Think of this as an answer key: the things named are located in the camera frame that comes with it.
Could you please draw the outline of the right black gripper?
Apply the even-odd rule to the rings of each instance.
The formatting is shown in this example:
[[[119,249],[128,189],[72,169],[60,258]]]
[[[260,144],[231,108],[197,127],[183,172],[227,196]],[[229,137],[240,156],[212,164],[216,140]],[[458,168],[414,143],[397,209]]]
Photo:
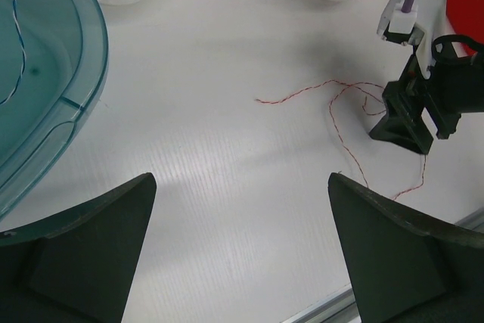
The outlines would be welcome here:
[[[428,155],[433,136],[423,110],[437,129],[437,138],[454,134],[463,113],[483,112],[483,44],[461,34],[440,36],[431,44],[430,76],[424,77],[413,53],[403,80],[383,90],[386,111],[369,132],[376,141]]]

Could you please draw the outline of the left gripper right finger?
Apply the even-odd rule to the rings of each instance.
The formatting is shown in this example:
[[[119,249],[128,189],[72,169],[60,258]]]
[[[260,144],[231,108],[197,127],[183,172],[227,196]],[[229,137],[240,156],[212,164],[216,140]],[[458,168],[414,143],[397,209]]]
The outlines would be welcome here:
[[[330,205],[363,322],[481,322],[483,234],[333,173]]]

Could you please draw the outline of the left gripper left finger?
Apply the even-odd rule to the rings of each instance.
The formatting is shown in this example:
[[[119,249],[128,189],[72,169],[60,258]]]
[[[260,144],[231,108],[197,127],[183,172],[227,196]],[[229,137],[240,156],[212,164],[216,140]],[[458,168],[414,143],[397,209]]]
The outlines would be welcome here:
[[[3,322],[120,322],[157,184],[150,173],[1,233]]]

